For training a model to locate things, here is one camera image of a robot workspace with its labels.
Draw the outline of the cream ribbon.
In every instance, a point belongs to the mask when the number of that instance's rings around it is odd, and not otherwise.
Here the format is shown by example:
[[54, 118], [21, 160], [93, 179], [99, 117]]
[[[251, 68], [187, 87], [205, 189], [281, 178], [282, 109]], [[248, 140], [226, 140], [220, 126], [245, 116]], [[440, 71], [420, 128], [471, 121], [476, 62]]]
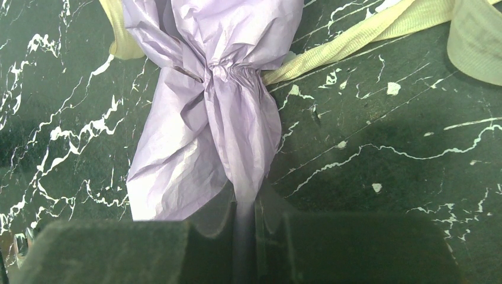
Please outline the cream ribbon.
[[335, 39], [289, 57], [302, 1], [101, 1], [110, 53], [148, 57], [195, 79], [230, 66], [262, 72], [267, 85], [338, 62], [367, 44], [450, 22], [447, 54], [464, 74], [501, 84], [501, 12], [493, 1], [385, 2]]

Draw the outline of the purple wrapping paper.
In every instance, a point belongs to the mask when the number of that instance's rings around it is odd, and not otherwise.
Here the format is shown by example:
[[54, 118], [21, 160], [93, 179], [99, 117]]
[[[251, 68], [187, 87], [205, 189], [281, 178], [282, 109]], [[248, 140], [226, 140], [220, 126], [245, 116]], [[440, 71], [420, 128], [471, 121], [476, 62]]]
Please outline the purple wrapping paper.
[[125, 29], [160, 67], [127, 178], [133, 220], [182, 220], [233, 185], [234, 283], [252, 279], [254, 201], [281, 140], [261, 73], [279, 68], [303, 1], [124, 1]]

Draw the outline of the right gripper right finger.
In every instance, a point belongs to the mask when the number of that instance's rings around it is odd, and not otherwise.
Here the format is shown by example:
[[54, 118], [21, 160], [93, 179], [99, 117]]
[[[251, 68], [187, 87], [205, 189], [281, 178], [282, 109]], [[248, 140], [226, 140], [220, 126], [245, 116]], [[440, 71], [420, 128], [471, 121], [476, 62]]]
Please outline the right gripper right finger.
[[431, 220], [381, 212], [305, 212], [264, 182], [255, 199], [259, 283], [462, 283]]

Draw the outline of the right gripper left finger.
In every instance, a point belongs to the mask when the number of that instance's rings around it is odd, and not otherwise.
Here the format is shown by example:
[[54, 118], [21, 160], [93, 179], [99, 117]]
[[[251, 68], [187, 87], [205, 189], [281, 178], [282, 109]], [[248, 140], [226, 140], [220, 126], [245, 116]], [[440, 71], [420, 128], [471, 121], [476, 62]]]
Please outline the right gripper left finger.
[[11, 283], [230, 283], [236, 199], [226, 185], [183, 221], [57, 221]]

